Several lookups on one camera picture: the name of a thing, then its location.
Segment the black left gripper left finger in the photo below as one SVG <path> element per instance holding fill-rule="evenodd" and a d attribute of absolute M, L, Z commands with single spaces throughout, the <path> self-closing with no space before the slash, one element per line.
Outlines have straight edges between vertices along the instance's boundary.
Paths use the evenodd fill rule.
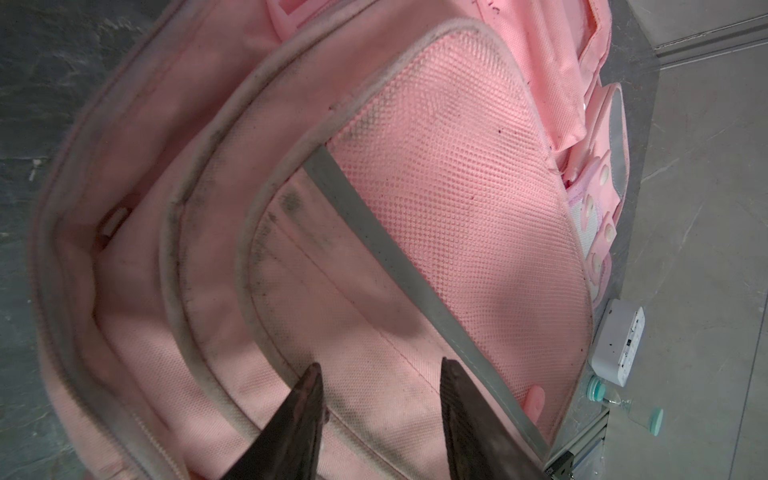
<path fill-rule="evenodd" d="M 316 479 L 326 417 L 322 369 L 313 363 L 223 479 Z"/>

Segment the pink school backpack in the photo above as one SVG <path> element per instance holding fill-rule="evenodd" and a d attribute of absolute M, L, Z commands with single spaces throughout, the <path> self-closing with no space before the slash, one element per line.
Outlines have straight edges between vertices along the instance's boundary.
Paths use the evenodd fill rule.
<path fill-rule="evenodd" d="M 544 470 L 629 180 L 606 1 L 177 1 L 29 244 L 90 479 L 223 479 L 313 363 L 316 479 L 451 479 L 458 361 Z"/>

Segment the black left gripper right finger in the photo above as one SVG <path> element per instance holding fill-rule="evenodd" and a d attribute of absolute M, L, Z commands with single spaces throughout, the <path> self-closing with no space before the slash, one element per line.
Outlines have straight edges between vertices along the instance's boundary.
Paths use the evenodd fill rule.
<path fill-rule="evenodd" d="M 544 479 L 507 432 L 461 364 L 441 362 L 440 400 L 449 475 L 463 479 Z"/>

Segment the white power strip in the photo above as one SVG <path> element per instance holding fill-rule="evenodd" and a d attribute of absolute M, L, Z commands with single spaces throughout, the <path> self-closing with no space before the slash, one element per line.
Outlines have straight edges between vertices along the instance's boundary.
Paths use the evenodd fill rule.
<path fill-rule="evenodd" d="M 589 360 L 598 377 L 619 387 L 626 385 L 645 323 L 641 306 L 620 299 L 608 302 Z"/>

